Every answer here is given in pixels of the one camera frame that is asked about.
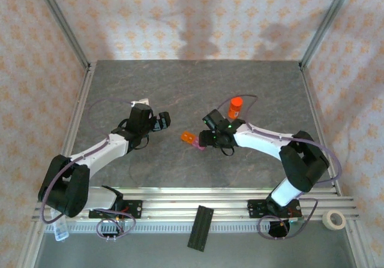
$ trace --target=floral wallpaper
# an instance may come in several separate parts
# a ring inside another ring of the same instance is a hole
[[[90,61],[300,60],[332,0],[57,0]]]
[[[384,267],[384,0],[347,0],[309,73],[326,138]]]
[[[0,267],[15,267],[84,75],[43,0],[0,0]]]

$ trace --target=pink object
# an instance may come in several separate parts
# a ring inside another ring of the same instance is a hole
[[[199,138],[196,137],[196,139],[192,142],[192,145],[198,149],[200,149],[201,151],[203,151],[205,149],[205,147],[201,147],[199,146]]]

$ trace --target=orange object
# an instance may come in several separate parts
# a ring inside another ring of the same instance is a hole
[[[231,119],[236,119],[239,116],[239,112],[242,107],[242,98],[234,97],[230,100],[230,106],[228,110],[228,117]]]
[[[196,139],[196,135],[189,133],[188,131],[184,131],[181,134],[181,140],[189,144],[192,144],[195,139]]]

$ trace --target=floor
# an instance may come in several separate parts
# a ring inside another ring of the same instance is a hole
[[[257,233],[210,233],[204,252],[187,247],[189,236],[131,234],[106,243],[95,234],[72,234],[61,243],[45,234],[35,268],[356,267],[345,230],[331,231],[321,222],[310,222],[300,235],[283,241]]]
[[[145,149],[135,150],[101,169],[91,185],[275,187],[284,179],[281,162],[275,158],[240,147],[231,157],[212,147],[200,151],[181,141],[180,136],[185,130],[199,135],[206,129],[202,118],[226,98],[256,94],[259,100],[249,115],[252,124],[282,133],[304,130],[318,140],[301,77],[297,62],[98,61],[85,112],[104,97],[128,101],[149,98],[154,113],[168,111],[172,123],[167,130],[151,134]],[[244,107],[250,101],[245,99]],[[227,109],[221,109],[223,115]],[[92,110],[91,120],[109,132],[129,112],[128,104],[105,101]],[[83,117],[73,153],[102,139]]]

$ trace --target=tape roll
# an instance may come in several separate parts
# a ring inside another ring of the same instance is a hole
[[[330,210],[323,215],[323,223],[330,230],[340,230],[346,226],[346,218],[338,210]]]

